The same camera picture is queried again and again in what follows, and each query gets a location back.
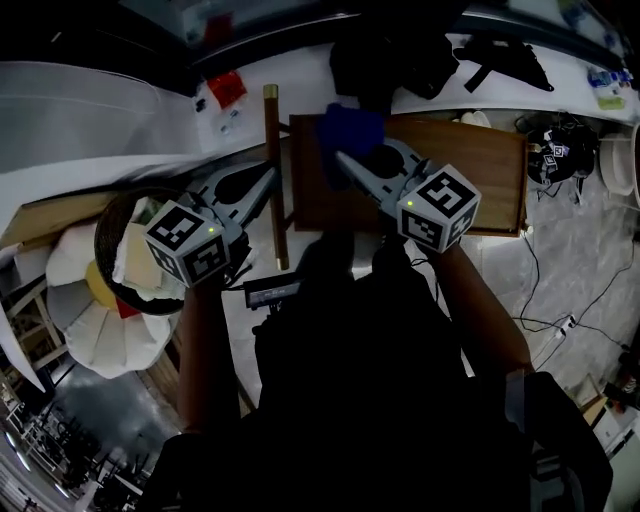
woven basket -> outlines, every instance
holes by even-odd
[[[124,231],[131,219],[133,209],[138,199],[150,197],[162,203],[169,200],[176,201],[181,192],[165,188],[141,188],[131,192],[119,194],[109,203],[102,212],[94,247],[96,251],[96,264],[107,286],[122,302],[132,308],[148,315],[170,315],[182,308],[184,301],[174,299],[142,300],[138,293],[119,283],[115,283],[111,276],[116,261],[118,245],[122,240]]]

floor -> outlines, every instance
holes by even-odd
[[[451,117],[451,113],[436,115]],[[489,111],[487,115],[494,127],[510,129],[519,113]],[[284,157],[288,154],[287,146],[288,141],[284,140]],[[251,150],[215,165],[261,158],[261,151],[260,148]],[[286,160],[283,171],[285,207],[290,212],[292,202]],[[564,185],[553,199],[543,196],[538,200],[533,190],[527,196],[527,219],[533,228],[528,237],[540,262],[540,283],[527,307],[527,318],[554,322],[568,313],[579,316],[615,272],[630,262],[630,240],[636,213],[608,200],[598,172],[585,182],[582,206],[573,204],[570,191],[571,187]],[[247,231],[253,247],[248,261],[254,268],[244,279],[277,274],[268,207]],[[289,230],[291,269],[295,269],[307,245],[319,236],[319,233]],[[371,271],[371,257],[379,243],[376,237],[356,235],[353,263],[356,277]],[[512,316],[519,316],[536,281],[535,262],[524,240],[468,236],[462,239],[462,247],[502,304]],[[412,257],[418,256],[412,244],[407,244],[407,251]],[[424,264],[418,269],[427,276],[434,290],[430,266]],[[236,370],[251,399],[258,403],[261,383],[251,330],[265,319],[267,310],[248,310],[242,292],[225,292],[223,300]],[[446,311],[442,299],[440,305]],[[638,320],[640,264],[635,263],[616,279],[608,293],[584,316],[582,323],[603,329],[614,340],[629,342]],[[541,327],[534,323],[527,325],[532,329]],[[551,372],[563,388],[574,389],[587,374],[603,382],[615,371],[620,349],[604,335],[577,327],[563,340],[554,338],[553,331],[525,331],[524,334],[534,366]],[[132,456],[146,451],[152,453],[153,458],[164,440],[177,433],[174,424],[167,420],[136,374],[107,381],[77,367],[61,384],[57,398],[87,428],[94,430],[105,445]]]

